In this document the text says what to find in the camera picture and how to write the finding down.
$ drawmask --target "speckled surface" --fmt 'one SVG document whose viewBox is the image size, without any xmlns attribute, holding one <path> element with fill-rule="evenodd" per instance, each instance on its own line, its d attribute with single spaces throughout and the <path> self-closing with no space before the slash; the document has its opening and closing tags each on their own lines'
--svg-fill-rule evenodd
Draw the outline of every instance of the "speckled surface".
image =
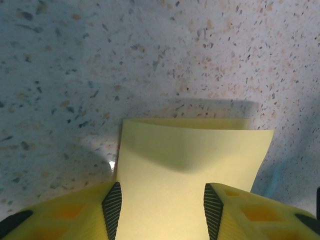
<svg viewBox="0 0 320 240">
<path fill-rule="evenodd" d="M 109 180 L 127 117 L 250 117 L 275 129 L 253 192 L 315 213 L 319 9 L 0 0 L 0 219 Z"/>
</svg>

